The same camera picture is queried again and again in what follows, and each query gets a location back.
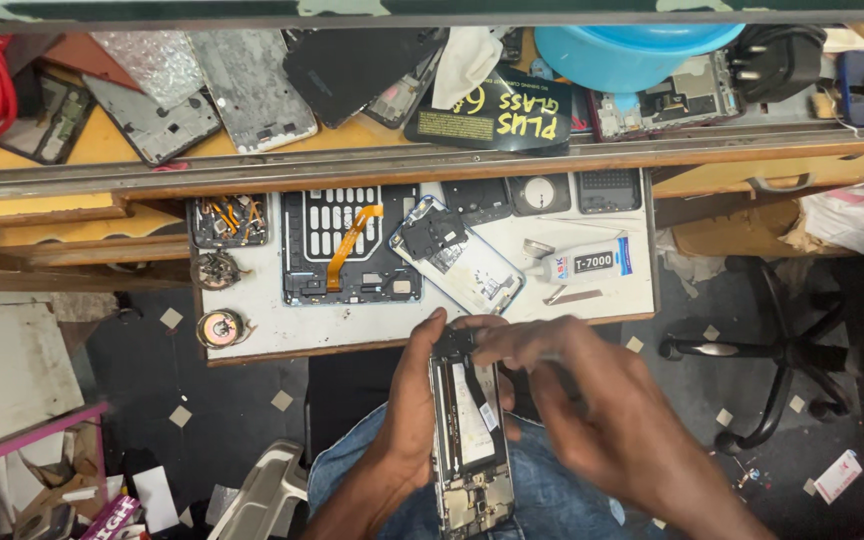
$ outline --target blue jeans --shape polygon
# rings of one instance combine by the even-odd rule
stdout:
[[[339,487],[346,472],[372,443],[385,419],[385,408],[383,404],[370,412],[316,458],[308,482],[312,513]],[[647,516],[622,508],[617,500],[559,463],[544,427],[522,419],[518,423],[522,437],[517,442],[509,441],[514,513],[510,520],[487,531],[485,537],[492,540],[665,538]],[[407,497],[385,522],[378,538],[438,540],[439,517],[433,485],[429,483]]]

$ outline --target dark floor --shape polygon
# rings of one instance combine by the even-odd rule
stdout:
[[[623,344],[632,337],[644,343],[641,353],[655,379],[702,445],[711,447],[723,430],[715,420],[722,409],[734,415],[731,428],[749,433],[759,422],[775,373],[771,360],[687,356],[669,362],[656,353],[665,336],[701,339],[709,325],[722,340],[768,342],[773,328],[761,320],[748,279],[724,273],[697,283],[700,294],[695,299],[670,271],[660,271],[660,283],[661,310],[654,319],[611,325],[607,331]],[[813,269],[806,288],[823,289],[829,283]],[[109,472],[118,472],[126,449],[149,449],[165,466],[175,507],[182,512],[208,499],[214,485],[241,485],[275,440],[305,444],[306,359],[209,369],[194,336],[190,290],[135,293],[131,298],[145,317],[127,325],[105,321],[87,343],[98,392],[110,404],[103,420]],[[820,316],[803,307],[805,298],[797,301],[802,329]],[[169,308],[184,316],[173,335],[159,320]],[[841,342],[844,331],[840,328],[829,339]],[[855,394],[853,379],[843,376],[840,381]],[[271,404],[280,390],[294,398],[284,413]],[[792,392],[806,402],[820,395],[801,375]],[[192,413],[184,427],[169,420],[178,406]],[[864,468],[858,411],[837,423],[819,423],[805,410],[797,414],[786,407],[775,436],[743,452],[741,464],[721,454],[716,459],[735,482],[743,476],[740,466],[761,472],[758,481],[746,482],[738,492],[779,536],[854,538],[864,534],[864,474],[831,506],[803,490],[808,479],[818,478],[847,449],[858,452]]]

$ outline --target person's left hand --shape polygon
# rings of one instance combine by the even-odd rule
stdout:
[[[435,401],[429,386],[429,357],[432,346],[446,327],[446,310],[437,307],[409,336],[402,358],[391,378],[385,422],[369,449],[386,461],[402,483],[419,488],[431,478],[432,441],[435,435]],[[507,325],[496,315],[468,315],[452,322],[458,329]],[[506,411],[515,399],[512,385],[499,374],[499,401]]]

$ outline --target hand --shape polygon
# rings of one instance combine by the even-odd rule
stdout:
[[[429,357],[432,345],[446,327],[446,315],[446,310],[438,307],[428,319],[413,328],[391,378],[385,422],[369,447],[371,453],[388,465],[390,474],[413,489],[428,484],[431,478],[435,401],[429,386]],[[470,315],[452,322],[452,326],[458,329],[508,324],[495,315]],[[510,411],[515,404],[515,395],[512,384],[504,375],[499,379],[499,392],[503,409]],[[514,434],[519,432],[517,427],[511,431]]]
[[[771,538],[682,425],[638,354],[599,338],[575,317],[489,327],[473,360],[529,371],[538,413],[558,460],[607,494],[695,538]],[[541,357],[575,377],[580,415]]]

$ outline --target t-7000 glue bottle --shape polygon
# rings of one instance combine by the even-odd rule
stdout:
[[[632,274],[629,237],[555,251],[542,259],[540,267],[526,273],[561,286],[627,276]]]

